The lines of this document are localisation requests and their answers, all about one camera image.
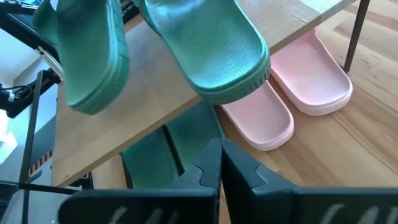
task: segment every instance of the green slide sandal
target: green slide sandal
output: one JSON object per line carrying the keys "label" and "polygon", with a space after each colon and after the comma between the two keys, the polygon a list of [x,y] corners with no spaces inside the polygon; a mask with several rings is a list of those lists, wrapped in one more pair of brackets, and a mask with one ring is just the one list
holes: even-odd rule
{"label": "green slide sandal", "polygon": [[213,138],[224,138],[213,107],[200,102],[166,124],[184,170],[199,157]]}
{"label": "green slide sandal", "polygon": [[236,101],[268,79],[266,43],[234,0],[133,2],[190,86],[211,104]]}
{"label": "green slide sandal", "polygon": [[177,167],[162,128],[121,153],[134,189],[167,188],[178,179]]}
{"label": "green slide sandal", "polygon": [[96,114],[120,94],[129,75],[120,1],[44,0],[33,25],[56,45],[67,105]]}

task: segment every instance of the slide sandal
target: slide sandal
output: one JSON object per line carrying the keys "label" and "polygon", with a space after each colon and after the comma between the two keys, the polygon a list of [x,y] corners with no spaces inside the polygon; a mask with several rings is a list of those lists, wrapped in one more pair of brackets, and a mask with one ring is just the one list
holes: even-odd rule
{"label": "slide sandal", "polygon": [[56,45],[67,105],[96,114],[120,94],[129,75],[120,1],[44,0],[33,25]]}
{"label": "slide sandal", "polygon": [[178,179],[163,128],[144,137],[121,155],[134,189],[167,188]]}
{"label": "slide sandal", "polygon": [[268,81],[250,95],[222,107],[243,138],[260,151],[276,149],[293,135],[292,113]]}
{"label": "slide sandal", "polygon": [[273,76],[303,113],[328,114],[344,107],[351,98],[351,81],[315,30],[276,52],[271,60]]}
{"label": "slide sandal", "polygon": [[213,107],[201,101],[166,124],[182,167],[187,170],[213,138],[224,138]]}
{"label": "slide sandal", "polygon": [[136,0],[190,86],[211,104],[236,101],[268,79],[269,51],[233,0]]}

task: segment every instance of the wooden surface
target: wooden surface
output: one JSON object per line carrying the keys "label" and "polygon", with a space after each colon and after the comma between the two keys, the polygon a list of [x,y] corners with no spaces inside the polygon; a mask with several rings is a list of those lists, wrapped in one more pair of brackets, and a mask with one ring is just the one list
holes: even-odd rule
{"label": "wooden surface", "polygon": [[91,171],[94,189],[127,189],[123,162],[115,155]]}
{"label": "wooden surface", "polygon": [[[358,2],[317,28],[339,64],[345,61]],[[295,120],[293,137],[270,152],[253,149],[217,108],[226,135],[278,174],[301,186],[398,187],[398,1],[371,1],[349,76],[351,101],[321,117],[301,113],[271,85]],[[220,223],[229,223],[221,195]]]}
{"label": "wooden surface", "polygon": [[[341,0],[322,15],[299,0],[238,2],[274,53],[353,1]],[[169,50],[145,22],[126,38],[131,75],[106,110],[95,116],[70,111],[59,86],[52,185],[67,186],[199,102]]]}

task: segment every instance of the pink slide sandal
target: pink slide sandal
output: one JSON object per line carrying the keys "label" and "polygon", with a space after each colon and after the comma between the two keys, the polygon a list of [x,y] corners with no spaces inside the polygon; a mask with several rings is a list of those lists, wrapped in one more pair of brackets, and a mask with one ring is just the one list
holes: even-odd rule
{"label": "pink slide sandal", "polygon": [[268,81],[250,95],[222,107],[245,140],[258,150],[275,149],[293,135],[292,113]]}
{"label": "pink slide sandal", "polygon": [[353,92],[345,72],[315,30],[271,56],[272,75],[303,113],[320,116],[344,107]]}

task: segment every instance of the white wall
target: white wall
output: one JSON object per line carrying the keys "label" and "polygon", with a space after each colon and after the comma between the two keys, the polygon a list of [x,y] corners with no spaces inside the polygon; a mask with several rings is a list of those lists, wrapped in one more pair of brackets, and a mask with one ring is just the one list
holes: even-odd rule
{"label": "white wall", "polygon": [[39,55],[2,29],[0,43],[0,83],[4,87],[10,87],[14,79],[36,61]]}

